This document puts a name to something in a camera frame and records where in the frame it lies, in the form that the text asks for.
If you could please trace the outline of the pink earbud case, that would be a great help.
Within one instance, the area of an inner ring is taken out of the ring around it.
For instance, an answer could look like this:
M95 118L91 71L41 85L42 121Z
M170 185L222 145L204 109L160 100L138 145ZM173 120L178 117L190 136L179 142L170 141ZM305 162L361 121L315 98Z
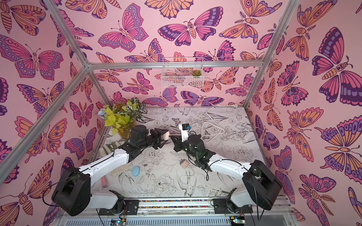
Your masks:
M162 136L161 136L161 139L163 141L168 141L169 140L169 137L170 137L170 132L166 132L164 133Z

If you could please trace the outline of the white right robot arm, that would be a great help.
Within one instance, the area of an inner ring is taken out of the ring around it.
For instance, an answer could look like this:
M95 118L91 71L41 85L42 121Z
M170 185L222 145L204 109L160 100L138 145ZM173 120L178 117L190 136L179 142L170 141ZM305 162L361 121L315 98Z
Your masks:
M171 136L174 151L184 151L191 162L205 173L216 172L241 180L245 189L234 188L228 195L228 203L232 207L241 208L256 204L270 211L282 189L281 182L261 161L252 163L227 159L205 147L200 135L188 138Z

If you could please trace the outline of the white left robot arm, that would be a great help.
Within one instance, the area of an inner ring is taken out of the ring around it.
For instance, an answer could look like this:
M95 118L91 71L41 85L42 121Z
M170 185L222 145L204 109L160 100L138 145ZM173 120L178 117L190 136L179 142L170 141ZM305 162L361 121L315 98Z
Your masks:
M70 216L76 216L84 210L106 209L113 214L123 214L126 204L124 197L115 190L106 193L92 192L92 186L102 177L126 165L138 157L145 149L162 148L169 140L166 129L148 130L143 125L135 126L130 137L111 154L80 168L66 168L56 184L52 201Z

